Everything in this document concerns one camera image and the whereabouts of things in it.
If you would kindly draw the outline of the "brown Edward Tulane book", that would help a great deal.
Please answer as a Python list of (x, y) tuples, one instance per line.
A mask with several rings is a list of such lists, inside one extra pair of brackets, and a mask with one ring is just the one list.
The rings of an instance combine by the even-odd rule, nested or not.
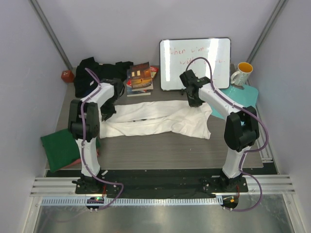
[(149, 62), (130, 66), (130, 80), (133, 91), (144, 91), (153, 89)]

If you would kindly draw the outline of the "white t-shirt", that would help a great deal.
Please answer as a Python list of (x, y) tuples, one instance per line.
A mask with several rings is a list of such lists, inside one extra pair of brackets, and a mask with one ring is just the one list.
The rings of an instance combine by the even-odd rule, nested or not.
[(154, 101), (116, 105), (115, 109), (116, 113), (100, 124), (100, 139), (166, 132), (210, 138), (207, 120), (212, 109), (207, 103), (190, 107), (186, 100)]

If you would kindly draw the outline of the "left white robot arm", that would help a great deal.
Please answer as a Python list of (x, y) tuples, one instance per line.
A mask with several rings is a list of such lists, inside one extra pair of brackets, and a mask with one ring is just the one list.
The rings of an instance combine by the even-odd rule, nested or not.
[(96, 142), (101, 122), (116, 113), (115, 101), (123, 93), (121, 80), (103, 79), (89, 95), (70, 103), (68, 130), (78, 145), (82, 164), (80, 178), (73, 181), (76, 194), (97, 194), (103, 189)]

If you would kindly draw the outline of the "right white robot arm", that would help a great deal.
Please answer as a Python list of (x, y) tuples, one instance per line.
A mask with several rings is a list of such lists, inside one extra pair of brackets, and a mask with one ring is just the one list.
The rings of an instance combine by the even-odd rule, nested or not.
[(242, 166), (247, 151), (259, 137), (258, 121), (244, 111), (255, 116), (257, 112), (252, 106), (234, 106), (231, 99), (213, 89), (209, 78), (197, 78), (192, 70), (183, 72), (180, 80), (186, 88), (189, 106), (199, 107), (207, 103), (225, 120), (224, 140), (228, 152), (218, 184), (222, 190), (232, 191), (242, 180)]

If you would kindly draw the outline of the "red Treehouse book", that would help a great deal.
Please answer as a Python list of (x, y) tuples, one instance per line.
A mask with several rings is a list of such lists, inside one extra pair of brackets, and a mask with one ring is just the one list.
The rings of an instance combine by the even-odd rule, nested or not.
[(152, 77), (152, 79), (154, 79), (154, 77), (158, 73), (159, 68), (157, 68), (155, 66), (150, 66), (150, 70), (151, 70), (151, 77)]

